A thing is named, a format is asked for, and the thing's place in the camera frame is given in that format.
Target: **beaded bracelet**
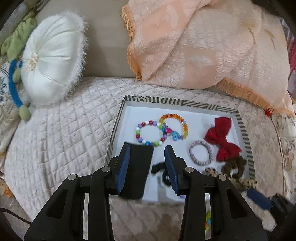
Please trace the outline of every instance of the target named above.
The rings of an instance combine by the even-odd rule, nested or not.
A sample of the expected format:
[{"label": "beaded bracelet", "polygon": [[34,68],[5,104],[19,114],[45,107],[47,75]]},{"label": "beaded bracelet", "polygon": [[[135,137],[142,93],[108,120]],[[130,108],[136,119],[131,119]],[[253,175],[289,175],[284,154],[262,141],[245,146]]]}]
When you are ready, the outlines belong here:
[{"label": "beaded bracelet", "polygon": [[163,124],[165,124],[165,119],[168,119],[168,118],[173,118],[173,119],[176,119],[176,120],[180,121],[180,123],[183,126],[183,135],[180,135],[177,131],[172,132],[173,140],[177,141],[178,139],[179,140],[186,139],[186,137],[188,136],[188,126],[186,124],[186,121],[179,115],[165,114],[159,119],[159,122],[163,125]]},{"label": "beaded bracelet", "polygon": [[159,141],[154,141],[154,142],[146,141],[146,140],[144,140],[141,137],[141,135],[140,135],[140,129],[142,127],[145,127],[145,126],[148,126],[148,125],[150,125],[150,126],[156,126],[160,130],[163,130],[163,125],[160,124],[159,122],[152,121],[152,120],[142,122],[142,123],[138,124],[138,126],[136,127],[136,138],[138,139],[138,142],[141,143],[142,145],[151,145],[151,146],[155,146],[155,147],[162,146],[162,144],[164,143],[164,141],[167,138],[167,135],[166,134],[163,134],[163,137]]},{"label": "beaded bracelet", "polygon": [[[203,145],[208,153],[209,153],[209,160],[206,161],[206,162],[201,162],[199,160],[196,159],[195,155],[193,154],[193,148],[197,145]],[[213,152],[212,152],[212,149],[210,147],[210,145],[208,143],[206,143],[205,141],[203,140],[198,140],[198,141],[195,141],[191,144],[190,148],[189,148],[189,154],[190,154],[190,157],[191,157],[191,160],[199,165],[199,166],[206,166],[206,165],[209,165],[212,161],[213,161]]]}]

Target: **white pillow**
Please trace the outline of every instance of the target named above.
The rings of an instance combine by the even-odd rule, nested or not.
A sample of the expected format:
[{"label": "white pillow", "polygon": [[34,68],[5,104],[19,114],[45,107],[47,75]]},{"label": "white pillow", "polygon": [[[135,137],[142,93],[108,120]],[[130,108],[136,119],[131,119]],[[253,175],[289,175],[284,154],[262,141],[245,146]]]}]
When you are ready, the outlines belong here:
[{"label": "white pillow", "polygon": [[66,12],[44,19],[30,35],[22,57],[22,82],[35,104],[67,95],[83,70],[85,22]]}]

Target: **beige sofa backrest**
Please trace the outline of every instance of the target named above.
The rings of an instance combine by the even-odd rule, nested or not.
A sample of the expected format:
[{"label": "beige sofa backrest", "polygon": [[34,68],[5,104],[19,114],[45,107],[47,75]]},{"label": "beige sofa backrest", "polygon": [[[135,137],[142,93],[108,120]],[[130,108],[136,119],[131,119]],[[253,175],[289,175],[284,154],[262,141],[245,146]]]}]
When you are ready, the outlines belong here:
[{"label": "beige sofa backrest", "polygon": [[120,16],[128,0],[51,0],[37,15],[41,22],[51,15],[71,10],[89,23],[89,49],[84,76],[134,77],[127,63],[129,38]]}]

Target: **quilted bedspread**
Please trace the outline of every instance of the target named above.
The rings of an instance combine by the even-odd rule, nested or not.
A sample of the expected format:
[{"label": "quilted bedspread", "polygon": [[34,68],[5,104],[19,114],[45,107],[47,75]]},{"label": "quilted bedspread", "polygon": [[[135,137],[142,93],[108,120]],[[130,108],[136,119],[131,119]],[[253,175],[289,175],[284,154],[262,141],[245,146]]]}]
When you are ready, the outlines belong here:
[{"label": "quilted bedspread", "polygon": [[[252,146],[259,190],[266,196],[283,193],[279,139],[271,119],[259,107],[206,90],[147,85],[133,79],[85,77],[60,104],[31,106],[31,120],[19,124],[9,146],[6,182],[31,219],[69,174],[88,175],[104,165],[124,95],[162,96],[237,109]],[[265,227],[271,228],[271,216],[247,201]],[[147,204],[112,197],[110,209],[116,240],[178,239],[183,204]]]}]

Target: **gray hair tie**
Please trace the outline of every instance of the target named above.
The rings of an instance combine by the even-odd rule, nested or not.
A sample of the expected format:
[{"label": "gray hair tie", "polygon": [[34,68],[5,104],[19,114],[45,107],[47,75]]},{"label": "gray hair tie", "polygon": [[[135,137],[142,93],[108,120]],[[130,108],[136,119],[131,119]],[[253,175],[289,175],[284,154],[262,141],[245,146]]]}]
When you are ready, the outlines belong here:
[{"label": "gray hair tie", "polygon": [[[193,148],[194,148],[195,146],[197,146],[197,145],[202,145],[202,146],[204,146],[204,147],[207,149],[207,151],[208,151],[208,153],[209,153],[209,160],[208,160],[208,161],[206,161],[206,162],[201,162],[201,161],[199,161],[199,160],[196,159],[196,157],[195,157],[194,154],[193,154]],[[212,151],[210,145],[209,145],[207,142],[203,141],[203,140],[197,140],[197,141],[193,142],[193,143],[191,144],[190,148],[189,148],[189,154],[190,154],[191,160],[192,160],[195,164],[197,164],[197,165],[199,165],[199,166],[206,166],[206,165],[209,165],[209,164],[213,161],[213,151]]]}]

